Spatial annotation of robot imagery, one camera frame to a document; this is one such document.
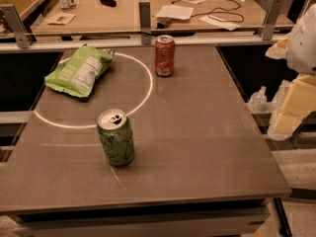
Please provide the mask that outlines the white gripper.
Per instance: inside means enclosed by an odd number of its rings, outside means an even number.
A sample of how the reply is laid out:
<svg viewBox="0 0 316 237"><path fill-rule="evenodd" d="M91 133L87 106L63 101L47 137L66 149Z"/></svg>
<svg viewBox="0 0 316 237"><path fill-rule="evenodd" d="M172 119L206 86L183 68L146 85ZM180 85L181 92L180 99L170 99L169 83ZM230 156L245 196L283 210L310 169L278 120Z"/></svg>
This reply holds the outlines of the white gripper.
<svg viewBox="0 0 316 237"><path fill-rule="evenodd" d="M316 109L316 4L309 7L290 34L268 48L266 57L286 59L289 68L305 73L277 92L273 130L292 134Z"/></svg>

